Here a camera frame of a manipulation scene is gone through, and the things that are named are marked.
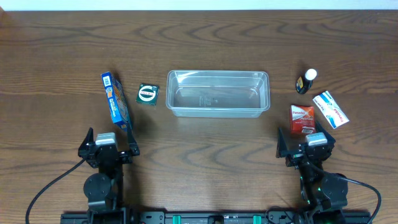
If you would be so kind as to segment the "green Zam-Buk ointment box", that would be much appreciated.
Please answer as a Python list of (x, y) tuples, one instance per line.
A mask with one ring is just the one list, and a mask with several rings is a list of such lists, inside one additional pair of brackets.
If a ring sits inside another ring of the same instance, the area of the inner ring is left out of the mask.
[(159, 86), (141, 83), (136, 97), (136, 102), (145, 105), (155, 106), (159, 96)]

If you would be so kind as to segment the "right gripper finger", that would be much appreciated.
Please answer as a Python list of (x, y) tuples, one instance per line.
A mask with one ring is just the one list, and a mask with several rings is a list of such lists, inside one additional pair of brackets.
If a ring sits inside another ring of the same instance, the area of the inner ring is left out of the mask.
[(284, 139), (284, 132), (282, 131), (282, 128), (278, 128), (277, 138), (276, 157), (286, 157), (288, 147)]
[(326, 129), (320, 124), (320, 122), (318, 121), (315, 122), (315, 129), (317, 130), (318, 133), (325, 134), (328, 140), (327, 144), (334, 144), (336, 142), (335, 138), (333, 138), (332, 135), (326, 131)]

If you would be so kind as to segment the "white Panadol box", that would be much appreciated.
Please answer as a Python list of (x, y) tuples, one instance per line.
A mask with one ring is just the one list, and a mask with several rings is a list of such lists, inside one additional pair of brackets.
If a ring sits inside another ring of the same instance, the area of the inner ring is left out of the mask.
[(349, 122), (348, 117), (338, 106), (329, 91), (324, 91), (313, 98), (313, 102), (318, 106), (322, 115), (329, 122), (333, 129), (336, 129)]

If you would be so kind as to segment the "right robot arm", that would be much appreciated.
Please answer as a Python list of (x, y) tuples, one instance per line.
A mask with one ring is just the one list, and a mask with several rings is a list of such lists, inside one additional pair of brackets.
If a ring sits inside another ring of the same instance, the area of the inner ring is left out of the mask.
[(341, 209), (348, 204), (348, 184), (343, 175), (323, 170), (323, 162), (331, 156), (336, 140), (319, 122), (315, 123), (315, 130), (296, 146), (288, 143), (282, 128), (277, 133), (276, 157), (284, 158), (287, 167), (300, 172), (301, 195), (308, 203), (308, 207), (293, 215), (292, 223), (343, 223)]

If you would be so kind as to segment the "red Panadol box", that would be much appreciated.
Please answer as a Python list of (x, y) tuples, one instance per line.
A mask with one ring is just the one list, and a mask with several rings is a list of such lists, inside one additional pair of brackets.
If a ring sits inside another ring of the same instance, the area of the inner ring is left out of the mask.
[(315, 114), (312, 106), (290, 106), (290, 132), (292, 134), (313, 134)]

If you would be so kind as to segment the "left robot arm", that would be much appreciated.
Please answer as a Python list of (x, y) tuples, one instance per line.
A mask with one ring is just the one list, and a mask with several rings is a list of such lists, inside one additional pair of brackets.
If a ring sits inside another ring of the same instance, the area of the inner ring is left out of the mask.
[(93, 136), (90, 128), (78, 156), (98, 172), (89, 176), (83, 191), (88, 199), (88, 223), (136, 223), (136, 214), (123, 202), (123, 165), (140, 154), (132, 128), (127, 128), (128, 150), (119, 151), (114, 133)]

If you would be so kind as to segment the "dark bottle white cap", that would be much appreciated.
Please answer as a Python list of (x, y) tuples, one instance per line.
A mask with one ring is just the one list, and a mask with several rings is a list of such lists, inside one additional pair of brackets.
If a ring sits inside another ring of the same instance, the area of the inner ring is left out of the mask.
[(312, 87), (313, 80), (317, 77), (317, 74), (315, 69), (308, 69), (297, 79), (295, 84), (296, 91), (301, 95), (305, 94)]

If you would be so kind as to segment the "blue Cool Fever box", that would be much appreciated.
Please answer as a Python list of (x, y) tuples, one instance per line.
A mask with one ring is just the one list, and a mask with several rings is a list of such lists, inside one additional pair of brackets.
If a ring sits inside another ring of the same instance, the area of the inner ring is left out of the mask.
[(131, 120), (121, 82), (111, 72), (101, 75), (112, 122), (120, 129), (127, 131)]

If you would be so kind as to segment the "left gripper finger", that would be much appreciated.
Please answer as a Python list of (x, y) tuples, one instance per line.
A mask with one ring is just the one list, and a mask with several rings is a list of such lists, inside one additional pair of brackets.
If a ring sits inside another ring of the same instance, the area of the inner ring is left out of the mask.
[(89, 128), (83, 142), (80, 145), (80, 151), (87, 151), (93, 142), (93, 128)]
[(130, 124), (127, 126), (127, 141), (128, 141), (128, 144), (129, 144), (129, 149), (132, 152), (137, 152), (138, 151), (138, 145), (137, 145), (137, 142), (134, 139), (134, 136), (132, 134), (132, 128), (131, 128)]

